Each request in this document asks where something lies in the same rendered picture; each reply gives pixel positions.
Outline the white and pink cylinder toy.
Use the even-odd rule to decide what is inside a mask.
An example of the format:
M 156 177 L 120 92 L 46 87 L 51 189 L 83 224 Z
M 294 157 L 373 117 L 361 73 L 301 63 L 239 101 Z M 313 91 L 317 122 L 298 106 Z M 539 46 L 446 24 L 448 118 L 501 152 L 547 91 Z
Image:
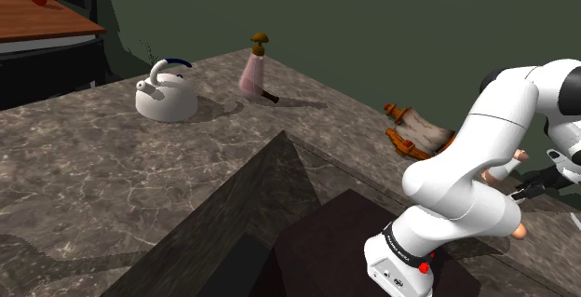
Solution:
M 529 156 L 524 150 L 517 149 L 506 164 L 488 168 L 480 174 L 480 177 L 488 184 L 497 184 L 503 181 L 521 162 L 528 159 Z

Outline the parchment scroll with wooden rods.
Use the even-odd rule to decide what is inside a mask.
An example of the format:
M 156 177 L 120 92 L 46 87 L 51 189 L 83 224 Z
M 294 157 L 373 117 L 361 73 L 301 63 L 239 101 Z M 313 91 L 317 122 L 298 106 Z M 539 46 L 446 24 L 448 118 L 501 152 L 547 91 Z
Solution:
M 443 152 L 455 138 L 453 130 L 429 123 L 412 107 L 398 109 L 395 103 L 388 103 L 384 110 L 395 125 L 385 135 L 399 155 L 426 160 Z

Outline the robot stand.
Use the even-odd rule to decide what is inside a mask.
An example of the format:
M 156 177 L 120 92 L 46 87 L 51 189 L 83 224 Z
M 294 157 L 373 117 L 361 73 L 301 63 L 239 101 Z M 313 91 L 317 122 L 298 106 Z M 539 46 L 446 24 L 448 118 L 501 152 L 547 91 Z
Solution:
M 426 297 L 479 297 L 480 283 L 445 250 L 437 249 L 404 277 L 388 261 L 371 266 L 364 243 L 396 216 L 347 190 L 283 230 L 249 297 L 420 297 L 413 289 L 426 281 Z

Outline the pink bottle with brown pump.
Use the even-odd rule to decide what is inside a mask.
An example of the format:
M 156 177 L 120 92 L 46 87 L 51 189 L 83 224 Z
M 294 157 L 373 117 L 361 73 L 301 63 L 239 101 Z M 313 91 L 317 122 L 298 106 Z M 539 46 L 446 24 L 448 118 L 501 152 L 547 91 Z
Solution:
M 239 79 L 239 89 L 243 96 L 249 100 L 265 98 L 273 103 L 278 103 L 279 97 L 266 91 L 263 87 L 265 53 L 263 44 L 268 43 L 269 38 L 264 33 L 256 33 L 250 41 L 254 43 L 254 46 Z

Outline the brown wooden table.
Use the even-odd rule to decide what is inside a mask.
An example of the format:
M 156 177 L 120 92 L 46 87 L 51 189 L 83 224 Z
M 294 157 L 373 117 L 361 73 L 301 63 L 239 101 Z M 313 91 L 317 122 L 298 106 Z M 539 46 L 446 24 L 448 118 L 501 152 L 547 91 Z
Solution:
M 97 0 L 0 0 L 0 110 L 105 83 Z

